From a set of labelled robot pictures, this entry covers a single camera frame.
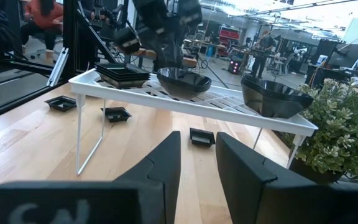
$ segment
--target person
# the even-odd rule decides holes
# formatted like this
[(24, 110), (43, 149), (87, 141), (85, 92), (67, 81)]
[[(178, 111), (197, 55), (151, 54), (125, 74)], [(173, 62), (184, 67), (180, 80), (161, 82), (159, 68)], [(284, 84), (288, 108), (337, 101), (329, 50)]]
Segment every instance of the person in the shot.
[[(269, 52), (272, 50), (273, 47), (274, 47), (273, 37), (271, 35), (268, 35), (268, 31), (265, 30), (263, 32), (262, 39), (259, 41), (259, 44), (257, 45), (257, 48), (259, 48), (259, 50)], [(254, 65), (252, 66), (251, 74), (253, 77), (256, 77), (256, 73), (258, 72), (258, 68), (259, 68), (258, 78), (262, 78), (262, 73), (264, 72), (266, 60), (267, 57), (263, 54), (256, 56)]]
[[(81, 5), (84, 10), (85, 17), (89, 21), (93, 21), (93, 19), (95, 19), (93, 4), (93, 0), (81, 0)], [(89, 34), (85, 27), (82, 27), (81, 24), (78, 26), (77, 42), (78, 69), (82, 71), (87, 71), (88, 69), (93, 68), (96, 62), (96, 45), (93, 43), (91, 34)]]
[(57, 35), (62, 33), (63, 6), (55, 0), (31, 0), (25, 5), (26, 19), (32, 18), (21, 27), (21, 41), (23, 49), (29, 41), (29, 36), (37, 33), (45, 34), (45, 46), (47, 48), (45, 58), (47, 63), (53, 64), (53, 48)]

